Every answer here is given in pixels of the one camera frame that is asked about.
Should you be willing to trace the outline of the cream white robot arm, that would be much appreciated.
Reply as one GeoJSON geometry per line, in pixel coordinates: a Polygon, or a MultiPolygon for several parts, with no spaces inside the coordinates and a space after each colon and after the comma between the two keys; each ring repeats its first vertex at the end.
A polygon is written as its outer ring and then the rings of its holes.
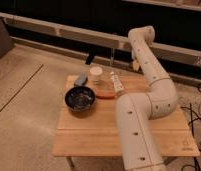
{"type": "Polygon", "coordinates": [[[126,171],[166,171],[149,120],[171,114],[177,107],[178,95],[171,77],[149,48],[154,37],[152,26],[134,28],[128,32],[133,59],[138,60],[150,92],[125,93],[118,75],[110,73],[118,96],[116,122],[126,171]]]}

